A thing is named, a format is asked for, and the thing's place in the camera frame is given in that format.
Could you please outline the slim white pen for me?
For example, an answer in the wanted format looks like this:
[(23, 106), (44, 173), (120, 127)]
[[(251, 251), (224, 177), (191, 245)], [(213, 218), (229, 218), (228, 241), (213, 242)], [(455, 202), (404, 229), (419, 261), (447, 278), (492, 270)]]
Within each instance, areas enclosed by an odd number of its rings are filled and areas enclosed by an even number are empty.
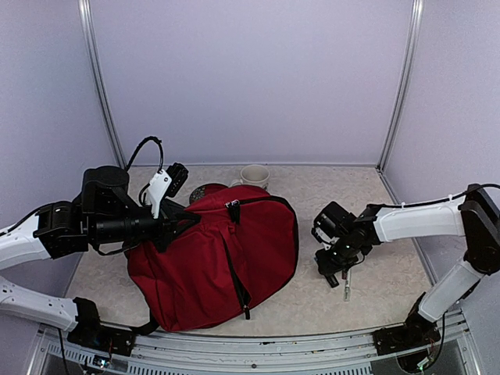
[(343, 294), (343, 300), (345, 302), (350, 301), (350, 296), (351, 296), (351, 278), (352, 278), (352, 272), (350, 269), (348, 271), (348, 276), (346, 280), (344, 281), (344, 294)]

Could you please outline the red backpack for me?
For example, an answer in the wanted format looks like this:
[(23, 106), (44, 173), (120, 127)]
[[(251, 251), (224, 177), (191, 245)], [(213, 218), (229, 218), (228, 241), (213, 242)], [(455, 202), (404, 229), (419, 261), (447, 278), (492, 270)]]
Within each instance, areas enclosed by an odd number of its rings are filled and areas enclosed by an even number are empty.
[(150, 241), (127, 270), (149, 307), (148, 335), (210, 328), (250, 311), (282, 289), (298, 265), (298, 221), (290, 203), (260, 187), (224, 188), (189, 205), (200, 220), (164, 252)]

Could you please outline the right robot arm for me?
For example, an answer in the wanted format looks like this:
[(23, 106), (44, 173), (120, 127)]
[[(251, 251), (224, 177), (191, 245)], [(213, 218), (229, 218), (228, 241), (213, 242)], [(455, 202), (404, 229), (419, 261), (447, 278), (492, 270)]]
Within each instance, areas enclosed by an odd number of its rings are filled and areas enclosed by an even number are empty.
[(480, 281), (499, 271), (499, 208), (488, 189), (471, 184), (463, 192), (433, 201), (399, 205), (369, 204), (358, 215), (330, 202), (316, 216), (311, 234), (322, 245), (318, 272), (331, 287), (337, 273), (348, 273), (378, 245), (411, 239), (462, 238), (462, 257), (414, 303), (404, 323), (373, 332), (378, 355), (418, 348), (441, 340), (437, 328), (449, 308), (468, 297)]

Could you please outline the blue black highlighter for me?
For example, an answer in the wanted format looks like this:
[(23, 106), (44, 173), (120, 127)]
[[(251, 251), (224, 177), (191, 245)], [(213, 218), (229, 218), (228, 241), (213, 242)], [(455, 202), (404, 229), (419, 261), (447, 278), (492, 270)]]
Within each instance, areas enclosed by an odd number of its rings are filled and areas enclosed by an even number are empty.
[(339, 281), (334, 274), (326, 275), (325, 279), (331, 288), (336, 288), (339, 286)]

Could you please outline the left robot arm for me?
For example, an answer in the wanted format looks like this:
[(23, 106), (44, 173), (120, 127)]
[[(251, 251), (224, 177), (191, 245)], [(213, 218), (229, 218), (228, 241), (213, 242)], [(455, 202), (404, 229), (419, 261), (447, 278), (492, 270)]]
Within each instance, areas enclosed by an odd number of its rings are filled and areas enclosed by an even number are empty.
[[(118, 253), (144, 242), (157, 252), (190, 226), (196, 214), (172, 202), (188, 178), (188, 170), (174, 163), (159, 170), (146, 185), (141, 202), (127, 193), (130, 176), (116, 166), (84, 172), (80, 194), (71, 202), (59, 201), (34, 209), (1, 231), (1, 268), (35, 260), (59, 259), (101, 245), (123, 243)], [(1, 279), (1, 311), (43, 323), (67, 333), (67, 340), (110, 355), (131, 354), (135, 338), (156, 330), (119, 329), (101, 323), (96, 304), (86, 298), (57, 298)]]

